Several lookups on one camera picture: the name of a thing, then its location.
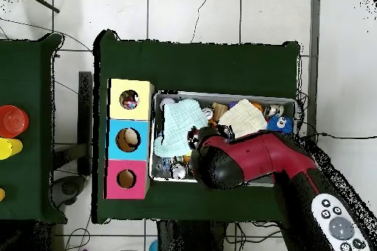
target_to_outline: plastic bin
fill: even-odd
[[[193,178],[187,177],[183,180],[176,180],[173,178],[157,177],[155,173],[155,165],[158,164],[159,157],[154,155],[153,152],[153,141],[157,138],[158,133],[162,130],[162,118],[163,114],[160,109],[161,100],[171,97],[176,102],[183,99],[195,99],[199,102],[201,108],[212,105],[214,102],[229,105],[231,102],[238,102],[242,99],[247,99],[250,102],[259,103],[265,108],[267,105],[279,104],[284,106],[283,116],[290,117],[293,123],[293,132],[297,132],[297,122],[298,119],[298,104],[294,99],[285,99],[277,97],[263,97],[263,96],[243,96],[243,95],[230,95],[230,94],[215,94],[215,93],[196,93],[196,92],[169,92],[169,91],[158,91],[153,97],[153,109],[154,118],[152,118],[152,129],[151,129],[151,148],[149,154],[149,176],[153,180],[157,181],[168,181],[168,182],[191,182],[196,183],[197,181]],[[272,186],[272,180],[270,176],[261,177],[257,180],[249,182],[249,185],[262,185],[262,186]]]

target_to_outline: pink block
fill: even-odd
[[[132,188],[122,188],[116,181],[116,176],[122,170],[132,170],[136,182]],[[147,162],[141,160],[109,160],[106,199],[144,199],[147,178]]]

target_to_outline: red stacking cup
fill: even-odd
[[[0,107],[0,136],[14,138],[27,129],[29,117],[27,114],[12,105]]]

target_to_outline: green tabletop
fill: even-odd
[[[50,203],[52,172],[52,53],[62,36],[38,41],[0,40],[0,105],[15,105],[29,116],[29,126],[17,136],[24,148],[0,160],[0,219],[34,219],[64,223]]]
[[[297,42],[282,46],[179,44],[119,40],[102,31],[94,42],[95,222],[111,219],[281,220],[273,188],[242,186],[209,191],[195,183],[152,181],[143,200],[103,199],[107,80],[150,81],[156,90],[272,96],[294,99]]]

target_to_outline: white cloth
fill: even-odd
[[[207,117],[193,99],[184,99],[163,107],[163,137],[155,139],[155,154],[162,158],[183,156],[190,152],[187,134],[208,124]]]
[[[264,119],[261,111],[247,99],[239,101],[224,113],[219,120],[219,124],[231,126],[235,138],[267,128],[266,119]]]

